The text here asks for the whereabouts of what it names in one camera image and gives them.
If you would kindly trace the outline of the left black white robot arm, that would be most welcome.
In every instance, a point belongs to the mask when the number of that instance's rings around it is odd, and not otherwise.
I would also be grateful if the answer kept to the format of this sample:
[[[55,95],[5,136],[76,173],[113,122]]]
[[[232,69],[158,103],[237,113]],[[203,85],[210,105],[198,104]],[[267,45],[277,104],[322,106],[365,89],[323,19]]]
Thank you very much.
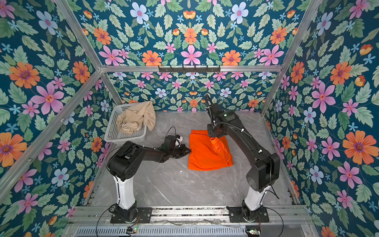
[[[182,144],[182,137],[179,135],[166,136],[164,143],[158,148],[149,148],[131,141],[121,146],[107,162],[107,169],[114,178],[117,194],[111,222],[132,223],[138,220],[133,179],[143,161],[164,163],[190,153],[191,149]]]

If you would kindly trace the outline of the beige shorts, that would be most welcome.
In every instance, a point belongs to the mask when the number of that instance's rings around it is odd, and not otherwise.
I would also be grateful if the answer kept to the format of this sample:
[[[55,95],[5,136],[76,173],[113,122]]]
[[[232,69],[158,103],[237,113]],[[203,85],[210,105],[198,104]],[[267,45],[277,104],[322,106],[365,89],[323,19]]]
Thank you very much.
[[[116,119],[117,130],[121,133],[132,135],[135,131],[146,126],[152,131],[156,126],[156,113],[151,101],[135,103]]]

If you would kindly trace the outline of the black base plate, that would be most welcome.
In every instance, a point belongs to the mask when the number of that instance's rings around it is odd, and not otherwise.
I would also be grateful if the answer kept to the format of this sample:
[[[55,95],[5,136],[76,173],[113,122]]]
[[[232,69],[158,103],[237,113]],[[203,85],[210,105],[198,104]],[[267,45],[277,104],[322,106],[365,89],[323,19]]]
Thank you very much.
[[[268,223],[269,216],[267,208],[259,207],[255,211],[250,211],[247,207],[227,206],[231,223]]]
[[[150,223],[152,211],[151,207],[131,207],[126,210],[117,206],[112,211],[110,222],[112,224],[147,224]]]

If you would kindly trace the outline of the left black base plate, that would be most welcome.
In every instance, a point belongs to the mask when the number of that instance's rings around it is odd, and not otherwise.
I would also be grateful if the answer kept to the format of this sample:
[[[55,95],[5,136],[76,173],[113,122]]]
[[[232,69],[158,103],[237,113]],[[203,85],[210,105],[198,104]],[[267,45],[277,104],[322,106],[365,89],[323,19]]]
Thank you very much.
[[[131,207],[126,210],[117,206],[112,211],[110,222],[112,224],[147,224],[150,223],[152,211],[151,207]]]

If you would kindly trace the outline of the black hook rail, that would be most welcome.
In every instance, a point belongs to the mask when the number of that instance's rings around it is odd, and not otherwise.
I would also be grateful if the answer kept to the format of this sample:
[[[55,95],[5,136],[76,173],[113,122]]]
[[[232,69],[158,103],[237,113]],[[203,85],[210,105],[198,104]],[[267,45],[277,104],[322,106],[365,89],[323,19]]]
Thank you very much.
[[[158,66],[161,73],[219,73],[220,66]]]

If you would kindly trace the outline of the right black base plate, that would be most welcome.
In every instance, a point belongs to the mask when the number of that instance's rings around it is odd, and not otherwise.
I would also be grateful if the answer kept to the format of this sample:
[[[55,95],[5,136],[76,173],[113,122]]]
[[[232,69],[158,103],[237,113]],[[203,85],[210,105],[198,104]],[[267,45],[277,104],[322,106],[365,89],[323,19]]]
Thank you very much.
[[[227,206],[231,223],[268,223],[269,216],[267,208],[259,207],[255,211],[250,211],[247,207]]]

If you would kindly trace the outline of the orange shorts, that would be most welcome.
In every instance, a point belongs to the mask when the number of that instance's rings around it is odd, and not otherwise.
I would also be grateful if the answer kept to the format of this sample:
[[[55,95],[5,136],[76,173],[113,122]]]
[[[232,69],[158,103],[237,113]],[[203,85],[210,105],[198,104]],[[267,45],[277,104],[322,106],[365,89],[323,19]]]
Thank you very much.
[[[233,157],[225,137],[209,137],[206,130],[192,130],[189,136],[189,169],[212,171],[233,166]]]

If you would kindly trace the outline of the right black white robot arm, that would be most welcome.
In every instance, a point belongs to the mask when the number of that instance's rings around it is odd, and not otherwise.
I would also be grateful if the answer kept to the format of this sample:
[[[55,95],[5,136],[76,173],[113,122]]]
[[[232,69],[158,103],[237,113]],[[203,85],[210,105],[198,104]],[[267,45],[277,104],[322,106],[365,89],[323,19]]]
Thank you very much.
[[[225,111],[205,95],[206,110],[211,119],[207,125],[208,136],[230,136],[247,157],[251,168],[246,174],[249,191],[242,202],[241,214],[247,222],[257,220],[266,213],[263,200],[271,186],[279,178],[281,158],[270,153],[246,130],[234,111]]]

